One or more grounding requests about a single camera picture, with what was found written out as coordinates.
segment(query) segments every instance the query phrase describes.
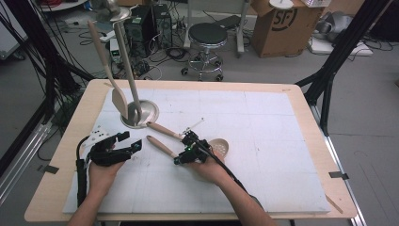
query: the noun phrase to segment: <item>gray floor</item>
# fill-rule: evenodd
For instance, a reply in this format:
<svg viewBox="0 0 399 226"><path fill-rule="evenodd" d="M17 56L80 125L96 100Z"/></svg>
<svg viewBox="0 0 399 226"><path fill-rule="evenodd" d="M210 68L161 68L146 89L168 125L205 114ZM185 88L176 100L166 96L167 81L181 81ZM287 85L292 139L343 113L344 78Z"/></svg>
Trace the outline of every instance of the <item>gray floor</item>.
<svg viewBox="0 0 399 226"><path fill-rule="evenodd" d="M64 34L69 49L89 72L101 71L94 47L79 45L79 33ZM234 41L230 39L219 52L224 57L224 82L293 84L315 73L327 59L307 50L297 57L258 58L251 47L237 59L233 48ZM372 56L357 56L353 62L347 60L333 87L330 136L368 225L399 225L399 88L394 84L399 79L398 59L399 47L395 47L389 52L375 50ZM192 72L181 76L182 67L184 63L174 61L159 65L161 80L197 80ZM0 73L2 155L39 106L43 94L28 60L1 62ZM154 78L159 75L157 71L152 73ZM213 81L214 77L203 79ZM51 158L59 140L59 134L52 137L40 150L42 157ZM47 164L36 156L33 158L0 207L0 225L64 225L24 220L24 211L42 176L38 168ZM298 220L296 225L335 226L348 222Z"/></svg>

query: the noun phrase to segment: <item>wooden table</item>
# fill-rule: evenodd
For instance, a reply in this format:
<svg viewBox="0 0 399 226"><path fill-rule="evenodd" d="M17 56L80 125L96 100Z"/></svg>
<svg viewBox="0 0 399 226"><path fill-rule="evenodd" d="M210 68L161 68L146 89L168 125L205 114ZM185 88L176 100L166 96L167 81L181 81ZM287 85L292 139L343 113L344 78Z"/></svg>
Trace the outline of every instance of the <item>wooden table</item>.
<svg viewBox="0 0 399 226"><path fill-rule="evenodd" d="M125 80L117 81L121 88L129 88ZM207 83L179 81L136 81L138 89L181 90L237 90L286 93L305 138L314 166L317 169L331 211L327 214L272 215L272 218L354 218L355 204L341 178L332 179L329 172L338 171L320 129L311 113L301 89L296 85ZM76 108L71 122L61 139L50 165L59 168L56 174L45 173L29 204L27 221L68 221L71 215L62 209L71 188L75 172L75 149L78 142L89 135L101 111L106 93L111 89L107 80L93 80ZM99 220L202 220L237 219L235 214L100 214Z"/></svg>

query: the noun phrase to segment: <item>white paper sheet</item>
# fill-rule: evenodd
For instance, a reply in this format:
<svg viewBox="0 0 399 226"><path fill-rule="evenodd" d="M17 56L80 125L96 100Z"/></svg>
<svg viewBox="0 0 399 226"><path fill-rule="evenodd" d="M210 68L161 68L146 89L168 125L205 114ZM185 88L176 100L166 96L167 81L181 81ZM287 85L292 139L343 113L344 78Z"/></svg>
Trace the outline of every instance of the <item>white paper sheet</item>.
<svg viewBox="0 0 399 226"><path fill-rule="evenodd" d="M132 102L128 89L123 90ZM157 123L181 133L204 118L193 131L200 139L224 138L230 149L226 165L275 213L325 213L329 211L323 188L311 161L290 101L284 93L139 89L141 100L159 107ZM175 153L184 150L178 140L150 128L133 130L120 121L111 91L94 128L101 125L110 135L130 131L130 138L116 149L139 139L143 150L123 165L100 208L102 213L232 213L218 187L204 182L146 139L156 137ZM64 213L76 210L76 178Z"/></svg>

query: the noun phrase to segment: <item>person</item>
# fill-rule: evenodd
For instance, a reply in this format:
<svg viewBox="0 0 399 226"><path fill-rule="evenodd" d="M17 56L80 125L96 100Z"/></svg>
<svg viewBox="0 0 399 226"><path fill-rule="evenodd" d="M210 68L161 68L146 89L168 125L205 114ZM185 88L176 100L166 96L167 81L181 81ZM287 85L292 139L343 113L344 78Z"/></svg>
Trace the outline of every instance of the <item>person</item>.
<svg viewBox="0 0 399 226"><path fill-rule="evenodd" d="M223 161L219 153L215 155ZM97 166L91 162L88 173L90 188L88 194L76 212L72 215L68 225L93 225L103 198L112 186L122 163L110 167ZM276 226L276 222L243 190L229 174L208 157L205 163L188 163L204 179L214 183L226 195L235 214L243 226Z"/></svg>

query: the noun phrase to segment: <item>rolling stool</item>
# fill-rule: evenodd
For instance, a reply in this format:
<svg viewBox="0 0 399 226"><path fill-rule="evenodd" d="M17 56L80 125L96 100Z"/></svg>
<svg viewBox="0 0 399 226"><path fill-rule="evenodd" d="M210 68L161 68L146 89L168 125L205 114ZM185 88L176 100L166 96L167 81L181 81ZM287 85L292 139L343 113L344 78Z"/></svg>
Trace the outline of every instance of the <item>rolling stool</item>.
<svg viewBox="0 0 399 226"><path fill-rule="evenodd" d="M202 81L203 73L219 71L216 81L223 80L223 59L211 49L218 48L227 42L227 31L216 24L194 24L188 30L188 38L191 42L203 47L196 56L190 56L188 65L195 71L199 71L199 81ZM188 68L182 69L182 75L188 73Z"/></svg>

